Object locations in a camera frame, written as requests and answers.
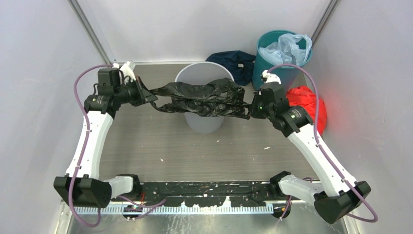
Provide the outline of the black trash bag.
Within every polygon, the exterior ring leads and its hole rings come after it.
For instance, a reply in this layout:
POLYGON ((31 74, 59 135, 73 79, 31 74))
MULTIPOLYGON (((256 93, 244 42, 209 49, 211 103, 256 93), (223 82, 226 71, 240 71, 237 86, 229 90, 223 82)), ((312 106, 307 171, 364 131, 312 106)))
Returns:
POLYGON ((170 82, 150 90, 156 96, 170 97, 171 102, 154 109, 164 113, 193 113, 200 117, 236 117, 250 119, 245 90, 229 78, 213 80, 203 85, 170 82))

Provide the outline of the teal plastic bucket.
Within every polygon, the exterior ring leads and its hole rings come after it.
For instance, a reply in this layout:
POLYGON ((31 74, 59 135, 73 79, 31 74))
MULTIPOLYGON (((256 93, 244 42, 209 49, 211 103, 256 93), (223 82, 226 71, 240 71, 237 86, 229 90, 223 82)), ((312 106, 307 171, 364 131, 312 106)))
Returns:
POLYGON ((252 86, 258 89, 262 84, 263 71, 274 66, 271 73, 281 79, 281 83, 288 90, 299 74, 294 64, 303 67, 309 62, 312 55, 312 40, 307 35, 296 34, 285 30, 270 31, 262 35, 257 42, 257 53, 252 75, 252 86))

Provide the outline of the grey translucent trash bin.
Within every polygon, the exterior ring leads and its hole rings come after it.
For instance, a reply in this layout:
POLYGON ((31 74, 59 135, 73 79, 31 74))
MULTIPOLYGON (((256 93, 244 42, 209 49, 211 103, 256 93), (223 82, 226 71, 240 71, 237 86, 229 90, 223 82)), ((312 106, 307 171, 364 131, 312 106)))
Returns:
MULTIPOLYGON (((212 98, 217 83, 224 78, 234 81, 232 74, 223 66, 208 61, 196 62, 184 67, 176 76, 175 81, 189 85, 189 96, 207 100, 212 98)), ((209 134, 218 130, 224 122, 224 117, 202 117, 198 114, 184 113, 188 126, 195 132, 209 134)))

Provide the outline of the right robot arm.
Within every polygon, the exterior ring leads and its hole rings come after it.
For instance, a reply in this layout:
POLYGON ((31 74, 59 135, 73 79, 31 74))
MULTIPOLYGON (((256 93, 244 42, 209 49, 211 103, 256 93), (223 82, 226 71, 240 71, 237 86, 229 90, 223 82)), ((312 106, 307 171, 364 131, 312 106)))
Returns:
POLYGON ((249 108, 253 118, 268 119, 304 155, 320 183, 311 183, 283 171, 270 179, 276 200, 290 195, 313 205, 319 216, 333 224, 361 205, 371 192, 366 181, 357 181, 335 158, 301 106, 290 106, 284 87, 263 84, 249 108))

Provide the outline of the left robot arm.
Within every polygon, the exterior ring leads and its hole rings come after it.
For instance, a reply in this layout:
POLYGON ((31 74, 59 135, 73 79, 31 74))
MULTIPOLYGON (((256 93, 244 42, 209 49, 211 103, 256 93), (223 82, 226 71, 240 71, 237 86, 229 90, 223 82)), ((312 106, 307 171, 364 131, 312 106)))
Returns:
POLYGON ((75 155, 65 175, 54 180, 54 189, 73 207, 105 208, 119 195, 130 201, 137 201, 142 195, 137 175, 120 174, 100 180, 100 159, 120 107, 123 104, 141 106, 156 101, 157 97, 126 64, 121 68, 100 66, 97 76, 95 92, 80 104, 84 120, 75 155))

